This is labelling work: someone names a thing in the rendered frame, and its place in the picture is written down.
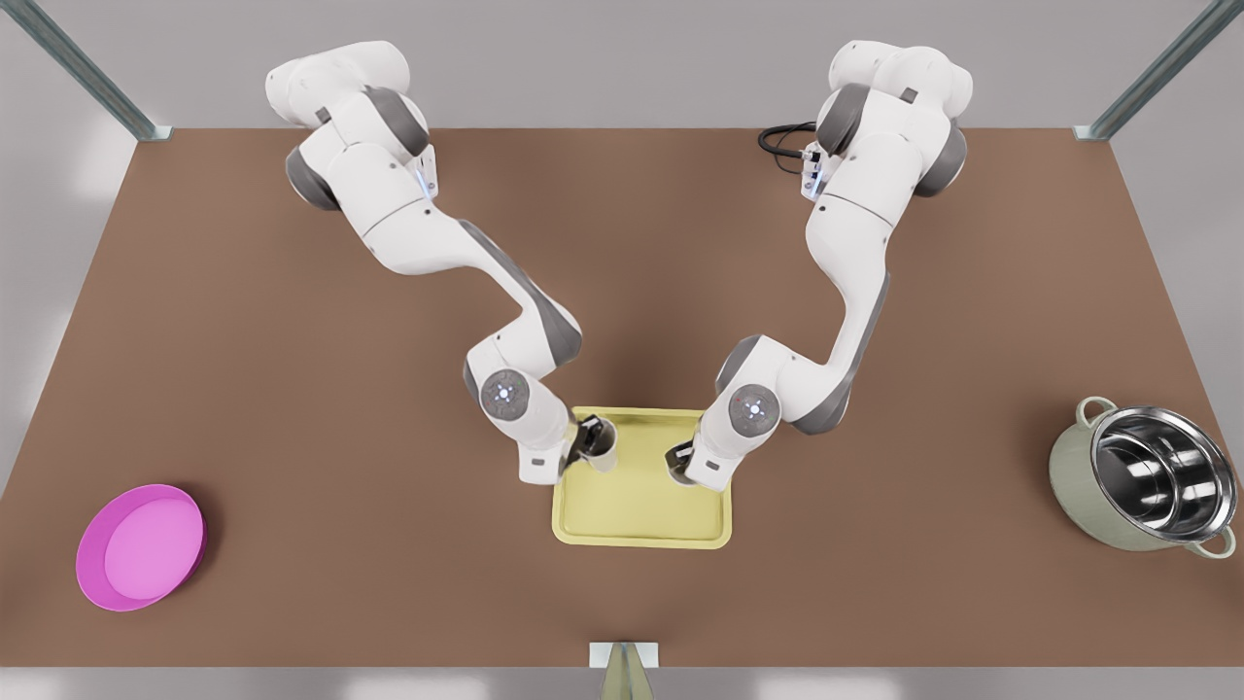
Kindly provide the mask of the white IKEA cup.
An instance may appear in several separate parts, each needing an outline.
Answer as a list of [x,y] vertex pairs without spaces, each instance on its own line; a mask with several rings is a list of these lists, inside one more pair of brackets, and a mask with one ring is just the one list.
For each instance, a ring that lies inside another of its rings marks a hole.
[[617,465],[617,429],[608,418],[590,415],[578,421],[578,458],[596,472],[610,472]]

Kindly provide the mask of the yellow rectangular tray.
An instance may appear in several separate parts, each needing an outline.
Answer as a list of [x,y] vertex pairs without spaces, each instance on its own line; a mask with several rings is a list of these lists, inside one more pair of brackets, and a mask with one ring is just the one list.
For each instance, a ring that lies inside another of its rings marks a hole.
[[693,436],[698,409],[575,407],[613,421],[617,465],[573,464],[554,487],[551,526],[569,545],[718,550],[733,535],[731,492],[671,479],[666,451]]

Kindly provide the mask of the pale green steel pot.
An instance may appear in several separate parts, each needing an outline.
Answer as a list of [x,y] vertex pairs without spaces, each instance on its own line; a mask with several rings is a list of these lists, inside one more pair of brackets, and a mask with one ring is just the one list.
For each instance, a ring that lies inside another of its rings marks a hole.
[[1237,550],[1235,470],[1200,426],[1172,409],[1088,395],[1054,441],[1049,479],[1070,521],[1116,550],[1179,546],[1210,561]]

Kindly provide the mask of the pink round bowl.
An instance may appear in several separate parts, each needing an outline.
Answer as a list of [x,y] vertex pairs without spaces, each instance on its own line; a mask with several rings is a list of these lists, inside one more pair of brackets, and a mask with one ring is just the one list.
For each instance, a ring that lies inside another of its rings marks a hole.
[[101,609],[142,609],[187,583],[205,548],[207,521],[197,501],[170,484],[143,484],[100,509],[85,528],[77,584]]

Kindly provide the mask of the silver frame post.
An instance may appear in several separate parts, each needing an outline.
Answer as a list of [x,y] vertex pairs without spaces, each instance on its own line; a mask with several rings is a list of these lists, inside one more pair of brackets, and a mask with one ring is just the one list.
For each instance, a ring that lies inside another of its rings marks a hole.
[[137,140],[160,142],[172,137],[174,128],[148,119],[36,0],[0,0],[0,9]]
[[1074,138],[1111,140],[1240,15],[1244,15],[1244,0],[1210,0],[1093,123],[1072,128]]
[[657,643],[592,642],[588,666],[605,670],[600,700],[654,700],[647,671],[659,666]]

